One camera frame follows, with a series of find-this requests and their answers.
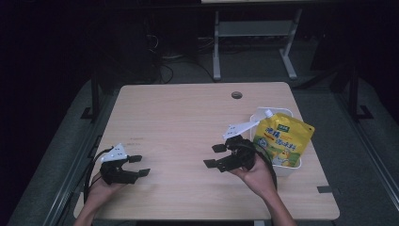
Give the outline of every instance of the forearm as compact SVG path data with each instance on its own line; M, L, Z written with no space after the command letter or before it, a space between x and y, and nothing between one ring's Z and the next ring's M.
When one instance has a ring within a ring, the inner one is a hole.
M267 209L270 212L270 216L273 219L273 223L276 226L291 226L296 225L293 217L291 216L288 209L282 202L277 192L270 192L268 194L261 195Z
M92 208L89 205L85 205L74 222L73 226L89 226L97 213L97 208Z

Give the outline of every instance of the tabletop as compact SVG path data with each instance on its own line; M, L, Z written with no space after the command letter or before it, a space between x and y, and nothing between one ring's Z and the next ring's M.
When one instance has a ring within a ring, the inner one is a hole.
M242 93L241 99L231 97ZM285 83L137 85L120 90L98 152L121 143L127 154L143 156L124 170L151 169L126 186L98 213L109 219L257 220L270 214L262 199L236 176L207 169L212 146L224 143L229 124L249 121L259 106L287 108L302 120ZM302 167L278 177L279 194L295 219L335 219L340 215L310 142ZM99 171L97 162L92 175ZM77 216L83 206L76 204Z

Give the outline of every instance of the hole in table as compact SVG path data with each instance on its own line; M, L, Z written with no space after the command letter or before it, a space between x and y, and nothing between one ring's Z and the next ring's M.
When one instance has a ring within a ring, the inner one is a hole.
M234 99L241 99L243 97L243 93L239 91L234 91L231 93L231 97Z

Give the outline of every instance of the table leg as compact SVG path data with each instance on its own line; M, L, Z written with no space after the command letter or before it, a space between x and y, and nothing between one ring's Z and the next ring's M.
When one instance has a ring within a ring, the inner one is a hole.
M214 39L214 80L220 80L219 64L219 12L215 13L215 39Z
M284 62L284 65L285 65L285 69L287 70L288 76L293 80L297 79L297 77L296 77L296 73L295 73L293 64L291 63L291 60L288 57L288 54L290 53L291 46L293 45L296 29L298 27L301 14L302 14L302 8L300 8L296 11L295 18L293 20L293 23L291 24L291 28L288 33L287 44L285 45L285 47L283 49L279 50L282 61Z

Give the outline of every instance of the wrist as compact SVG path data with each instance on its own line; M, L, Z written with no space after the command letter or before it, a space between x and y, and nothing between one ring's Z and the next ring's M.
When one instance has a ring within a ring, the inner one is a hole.
M77 217L74 226L91 225L98 208L91 207L90 205L84 205L79 216Z

